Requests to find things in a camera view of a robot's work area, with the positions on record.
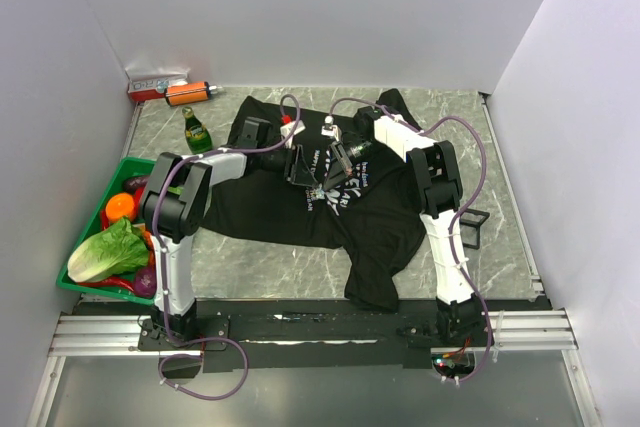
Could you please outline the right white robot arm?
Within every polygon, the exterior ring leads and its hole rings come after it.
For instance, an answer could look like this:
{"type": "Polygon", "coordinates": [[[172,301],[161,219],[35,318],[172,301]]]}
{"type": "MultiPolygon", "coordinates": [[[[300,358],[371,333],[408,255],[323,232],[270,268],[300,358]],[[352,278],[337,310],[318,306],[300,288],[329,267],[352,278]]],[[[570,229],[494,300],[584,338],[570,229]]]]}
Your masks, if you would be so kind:
{"type": "Polygon", "coordinates": [[[377,145],[386,146],[408,165],[409,191],[419,202],[436,269],[436,332],[442,342],[459,345],[484,320],[482,304],[469,281],[460,232],[463,186],[454,147],[429,138],[384,106],[360,108],[354,122],[362,140],[347,144],[334,117],[324,118],[321,134],[331,140],[332,160],[323,189],[352,177],[356,163],[377,145]]]}

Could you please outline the small sparkly brooch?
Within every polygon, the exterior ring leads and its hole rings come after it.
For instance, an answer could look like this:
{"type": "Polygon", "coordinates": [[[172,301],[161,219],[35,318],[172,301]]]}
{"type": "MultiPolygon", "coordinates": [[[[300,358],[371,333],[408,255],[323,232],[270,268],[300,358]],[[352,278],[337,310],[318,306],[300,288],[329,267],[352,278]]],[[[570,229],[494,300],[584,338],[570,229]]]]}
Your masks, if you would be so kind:
{"type": "Polygon", "coordinates": [[[320,187],[318,187],[311,191],[311,197],[313,200],[323,200],[325,198],[325,193],[320,187]]]}

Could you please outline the black printed t-shirt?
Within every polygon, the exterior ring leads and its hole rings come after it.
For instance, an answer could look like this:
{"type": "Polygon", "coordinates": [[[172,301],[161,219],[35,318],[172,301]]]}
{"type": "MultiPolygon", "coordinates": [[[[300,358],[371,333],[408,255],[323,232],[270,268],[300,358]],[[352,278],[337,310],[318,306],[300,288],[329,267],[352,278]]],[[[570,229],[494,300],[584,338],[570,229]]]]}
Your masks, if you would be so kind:
{"type": "Polygon", "coordinates": [[[342,248],[351,261],[347,299],[379,311],[397,310],[393,281],[422,245],[426,230],[411,199],[406,164],[384,145],[353,177],[313,200],[311,191],[254,166],[211,189],[203,228],[233,238],[342,248]]]}

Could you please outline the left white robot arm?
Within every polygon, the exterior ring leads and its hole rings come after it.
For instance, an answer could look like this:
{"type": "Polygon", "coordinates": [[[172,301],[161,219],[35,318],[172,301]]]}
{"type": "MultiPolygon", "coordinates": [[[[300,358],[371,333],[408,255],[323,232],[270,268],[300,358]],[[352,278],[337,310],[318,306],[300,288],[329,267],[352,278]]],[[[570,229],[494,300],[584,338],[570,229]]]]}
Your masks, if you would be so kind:
{"type": "Polygon", "coordinates": [[[280,128],[281,139],[267,145],[270,124],[245,120],[238,143],[189,156],[159,156],[141,197],[141,214],[151,234],[156,263],[152,322],[177,349],[198,335],[197,306],[191,281],[192,244],[206,210],[211,188],[242,178],[272,153],[294,156],[294,136],[304,130],[296,118],[280,128]]]}

